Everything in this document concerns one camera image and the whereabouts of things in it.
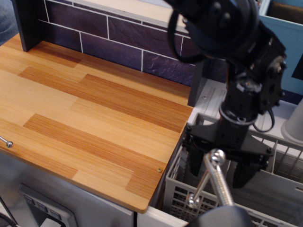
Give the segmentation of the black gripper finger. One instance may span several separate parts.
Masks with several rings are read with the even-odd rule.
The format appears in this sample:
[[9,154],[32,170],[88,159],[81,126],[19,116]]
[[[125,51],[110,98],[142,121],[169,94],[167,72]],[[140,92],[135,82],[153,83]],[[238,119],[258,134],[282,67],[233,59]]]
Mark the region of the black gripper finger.
[[196,148],[192,148],[189,152],[189,166],[190,166],[190,172],[194,176],[198,176],[201,163],[203,161],[204,154],[203,152],[199,151]]
[[256,164],[243,162],[237,163],[233,175],[233,188],[243,188],[254,177],[257,171],[258,166]]

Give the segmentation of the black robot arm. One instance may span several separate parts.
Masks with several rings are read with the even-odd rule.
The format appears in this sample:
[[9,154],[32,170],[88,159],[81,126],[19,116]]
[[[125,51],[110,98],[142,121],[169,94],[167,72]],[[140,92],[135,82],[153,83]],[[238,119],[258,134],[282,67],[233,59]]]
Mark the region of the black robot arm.
[[236,162],[233,188],[242,188],[268,166],[273,152],[252,137],[249,127],[260,114],[271,113],[284,93],[285,47],[259,19],[253,0],[170,0],[173,8],[168,39],[175,49],[179,16],[198,54],[178,56],[184,63],[207,58],[228,63],[227,94],[219,107],[220,119],[211,125],[187,125],[183,145],[190,153],[192,174],[198,174],[203,155],[214,148]]

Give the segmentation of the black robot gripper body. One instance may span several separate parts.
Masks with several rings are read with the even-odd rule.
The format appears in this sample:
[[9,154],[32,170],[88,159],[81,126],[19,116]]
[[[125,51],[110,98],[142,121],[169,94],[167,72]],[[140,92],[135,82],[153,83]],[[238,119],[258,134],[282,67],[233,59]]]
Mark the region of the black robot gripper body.
[[273,157],[273,149],[254,138],[249,133],[258,117],[252,110],[236,111],[220,107],[220,118],[209,125],[204,125],[200,114],[196,122],[185,127],[185,149],[189,152],[196,148],[205,155],[217,148],[225,152],[226,158],[236,163],[253,163],[259,170],[265,170]]

